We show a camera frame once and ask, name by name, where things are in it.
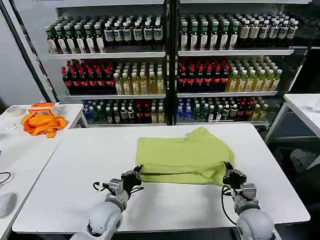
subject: fridge shelf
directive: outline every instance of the fridge shelf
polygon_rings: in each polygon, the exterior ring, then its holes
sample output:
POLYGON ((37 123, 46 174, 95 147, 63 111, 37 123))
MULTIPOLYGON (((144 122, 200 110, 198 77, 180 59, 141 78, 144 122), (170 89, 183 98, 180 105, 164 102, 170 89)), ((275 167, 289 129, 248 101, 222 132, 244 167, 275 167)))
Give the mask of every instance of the fridge shelf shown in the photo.
POLYGON ((178 98, 215 98, 215 97, 256 97, 275 96, 278 91, 239 91, 239 92, 199 92, 199 93, 177 93, 178 98))
POLYGON ((105 52, 105 53, 77 53, 77 54, 51 54, 52 59, 125 59, 125 58, 163 58, 165 51, 143 52, 105 52))
POLYGON ((81 101, 83 99, 164 99, 165 94, 142 94, 142 95, 69 95, 64 96, 68 101, 81 101))
POLYGON ((178 51, 180 57, 201 57, 201 56, 273 56, 291 55, 293 48, 289 49, 242 49, 242 50, 193 50, 178 51))
POLYGON ((35 6, 41 8, 73 8, 114 5, 151 5, 164 4, 163 0, 33 0, 35 6))

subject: metal shelf edge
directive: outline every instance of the metal shelf edge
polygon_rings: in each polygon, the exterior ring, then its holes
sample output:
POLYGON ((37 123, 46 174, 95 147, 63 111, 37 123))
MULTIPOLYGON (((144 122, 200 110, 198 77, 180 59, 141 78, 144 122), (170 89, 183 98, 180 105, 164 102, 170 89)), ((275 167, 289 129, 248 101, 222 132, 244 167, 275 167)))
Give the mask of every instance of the metal shelf edge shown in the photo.
POLYGON ((274 55, 290 55, 295 50, 290 49, 250 49, 250 50, 194 50, 194 51, 178 51, 180 57, 191 56, 274 56, 274 55))
POLYGON ((106 52, 106 53, 78 53, 78 54, 51 54, 52 59, 105 59, 105 58, 163 58, 165 51, 143 52, 106 52))
POLYGON ((277 91, 240 91, 240 92, 201 92, 177 93, 178 98, 210 98, 210 97, 244 97, 244 96, 274 96, 277 91))

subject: white table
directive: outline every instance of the white table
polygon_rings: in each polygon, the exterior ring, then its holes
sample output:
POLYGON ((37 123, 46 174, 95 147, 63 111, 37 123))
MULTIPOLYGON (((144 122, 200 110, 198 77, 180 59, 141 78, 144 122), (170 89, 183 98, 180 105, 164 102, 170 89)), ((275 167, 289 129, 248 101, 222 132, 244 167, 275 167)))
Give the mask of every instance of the white table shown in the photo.
POLYGON ((286 113, 291 109, 313 132, 320 137, 320 113, 313 112, 320 94, 285 94, 285 102, 282 105, 278 115, 273 121, 273 124, 265 137, 267 144, 273 133, 279 128, 286 113))
MULTIPOLYGON (((28 108, 31 107, 31 105, 17 105, 23 109, 25 109, 25 112, 21 116, 17 117, 11 117, 6 111, 0 115, 0 134, 6 134, 6 135, 15 135, 15 136, 30 136, 28 132, 24 131, 23 125, 20 123, 21 119, 28 114, 28 108), (7 126, 11 124, 16 124, 17 129, 13 131, 7 131, 7 126)), ((57 131, 57 134, 60 134, 61 132, 65 132, 68 129, 72 129, 76 126, 78 122, 80 122, 81 126, 83 128, 88 127, 87 120, 84 116, 84 113, 82 110, 84 109, 84 106, 82 104, 55 104, 56 109, 59 111, 59 115, 64 117, 64 119, 67 121, 67 125, 64 127, 64 129, 57 131)))
MULTIPOLYGON (((20 211, 13 231, 73 234, 83 230, 88 224, 90 209, 104 200, 93 189, 93 182, 119 178, 121 173, 133 168, 139 137, 183 137, 197 127, 199 125, 70 129, 20 211)), ((236 167, 247 174, 247 182, 255 183, 261 208, 276 224, 310 219, 254 126, 243 123, 204 127, 234 151, 236 167)), ((129 200, 120 232, 232 226, 222 211, 219 186, 172 183, 143 183, 143 186, 145 189, 129 200)), ((225 206, 230 217, 236 220, 231 197, 225 197, 225 206)))

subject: green towel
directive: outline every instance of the green towel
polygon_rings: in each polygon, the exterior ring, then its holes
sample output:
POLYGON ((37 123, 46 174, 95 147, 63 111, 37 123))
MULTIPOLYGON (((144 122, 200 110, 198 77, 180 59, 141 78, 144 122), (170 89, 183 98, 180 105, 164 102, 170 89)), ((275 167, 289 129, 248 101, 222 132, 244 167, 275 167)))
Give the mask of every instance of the green towel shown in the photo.
POLYGON ((199 127, 186 137, 140 137, 135 162, 143 165, 144 182, 222 186, 225 162, 234 166, 235 158, 223 141, 199 127))

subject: bottle label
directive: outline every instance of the bottle label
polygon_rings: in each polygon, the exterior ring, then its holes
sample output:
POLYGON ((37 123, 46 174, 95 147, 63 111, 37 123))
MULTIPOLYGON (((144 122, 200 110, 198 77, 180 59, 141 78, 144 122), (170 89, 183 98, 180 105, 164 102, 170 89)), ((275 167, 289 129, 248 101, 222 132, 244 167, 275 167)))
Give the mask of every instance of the bottle label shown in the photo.
POLYGON ((141 83, 141 93, 142 94, 148 94, 147 93, 147 84, 146 83, 141 83))
POLYGON ((92 38, 87 38, 86 42, 88 43, 88 47, 89 47, 90 53, 94 54, 95 53, 94 41, 92 40, 92 38))
POLYGON ((187 40, 188 40, 187 35, 181 36, 181 51, 185 51, 187 49, 187 40))
POLYGON ((218 35, 212 35, 210 41, 210 50, 215 50, 217 45, 218 35))
POLYGON ((221 36, 221 42, 220 42, 220 50, 225 50, 227 45, 228 35, 224 34, 221 36))
POLYGON ((207 35, 201 36, 200 50, 206 50, 207 40, 208 40, 207 35))
POLYGON ((286 34, 287 39, 293 39, 295 36, 297 28, 296 27, 289 27, 288 32, 286 34))
POLYGON ((49 40, 48 40, 48 43, 49 43, 49 45, 50 45, 50 48, 51 48, 51 50, 52 50, 52 53, 53 53, 53 54, 58 54, 58 49, 57 49, 57 46, 56 46, 55 41, 53 41, 52 39, 49 39, 49 40))
POLYGON ((258 117, 258 113, 254 113, 252 115, 251 121, 255 121, 257 119, 257 117, 258 117))
POLYGON ((104 30, 105 39, 108 42, 113 42, 115 40, 114 33, 112 30, 104 30))
POLYGON ((114 35, 114 39, 117 41, 117 42, 120 42, 124 39, 124 36, 122 35, 122 30, 121 29, 114 29, 113 30, 113 35, 114 35))
POLYGON ((196 50, 196 45, 197 45, 197 35, 192 35, 191 36, 191 45, 190 45, 190 50, 196 50))
POLYGON ((226 84, 228 82, 228 78, 221 77, 220 79, 223 84, 226 84))
POLYGON ((238 92, 243 92, 244 91, 245 83, 246 83, 246 81, 240 81, 238 92))
POLYGON ((258 36, 258 33, 259 33, 259 27, 250 27, 250 32, 249 32, 249 35, 248 37, 250 39, 256 39, 257 36, 258 36))
POLYGON ((120 123, 120 117, 119 116, 114 116, 114 120, 116 124, 120 123))
POLYGON ((209 114, 208 122, 214 122, 214 115, 213 114, 209 114))
POLYGON ((131 41, 132 40, 132 34, 130 29, 123 29, 122 30, 123 39, 125 41, 131 41))
POLYGON ((154 40, 160 41, 162 40, 162 27, 161 28, 154 28, 154 40))
POLYGON ((111 117, 111 116, 108 116, 107 119, 108 119, 108 123, 109 123, 109 124, 112 124, 112 117, 111 117))
POLYGON ((92 87, 95 87, 98 85, 98 81, 89 81, 89 83, 92 87))
POLYGON ((253 80, 249 80, 248 83, 246 84, 246 87, 245 87, 245 90, 244 90, 244 91, 245 91, 245 92, 250 92, 253 83, 254 83, 253 80))
POLYGON ((235 49, 236 43, 237 43, 237 38, 238 35, 233 34, 230 38, 230 45, 229 45, 229 50, 235 49))
POLYGON ((103 53, 105 51, 104 40, 101 37, 97 37, 96 42, 98 43, 100 53, 103 53))
POLYGON ((81 52, 82 54, 85 54, 85 53, 86 53, 86 48, 85 48, 84 41, 83 41, 81 38, 78 38, 78 39, 76 40, 76 42, 78 43, 80 52, 81 52))
POLYGON ((116 92, 118 95, 122 95, 122 89, 121 89, 121 84, 120 83, 117 83, 115 85, 115 88, 116 88, 116 92))
POLYGON ((263 91, 268 91, 269 90, 270 83, 271 83, 270 80, 265 81, 264 86, 263 86, 263 91))
POLYGON ((150 41, 154 39, 152 28, 145 28, 143 31, 144 31, 144 39, 146 41, 150 41))
POLYGON ((153 124, 156 124, 157 123, 157 116, 152 115, 151 120, 152 120, 153 124))
POLYGON ((88 87, 89 86, 89 81, 81 81, 81 86, 82 87, 88 87))
POLYGON ((278 87, 278 84, 279 84, 279 80, 275 80, 272 84, 272 87, 271 87, 271 91, 275 91, 278 87))
POLYGON ((259 81, 256 83, 255 91, 260 91, 261 85, 262 85, 262 80, 259 80, 259 81))
POLYGON ((195 82, 197 83, 197 84, 202 84, 202 82, 204 81, 204 78, 202 77, 202 78, 196 78, 195 79, 195 82))
POLYGON ((72 53, 72 54, 76 54, 77 51, 76 51, 76 46, 75 46, 74 41, 73 41, 72 39, 68 38, 68 39, 66 40, 66 42, 67 42, 68 45, 69 45, 69 48, 70 48, 70 50, 71 50, 71 53, 72 53))
POLYGON ((220 121, 220 119, 221 119, 221 114, 218 114, 218 115, 216 116, 216 118, 215 118, 215 121, 218 122, 218 121, 220 121))
POLYGON ((188 84, 194 84, 195 79, 194 79, 194 78, 187 78, 187 79, 186 79, 186 82, 187 82, 188 84))
POLYGON ((132 84, 133 87, 133 94, 138 95, 139 94, 139 86, 138 83, 133 83, 132 84))
POLYGON ((58 42, 59 42, 59 45, 60 45, 60 48, 61 48, 63 54, 67 54, 68 50, 67 50, 67 46, 66 46, 65 41, 63 39, 58 39, 58 42))
POLYGON ((284 39, 287 34, 287 31, 288 31, 288 27, 281 26, 279 29, 278 39, 284 39))
POLYGON ((246 39, 249 35, 249 30, 250 30, 249 26, 242 26, 239 37, 242 39, 246 39))
POLYGON ((142 29, 133 29, 134 40, 141 41, 142 40, 142 29))

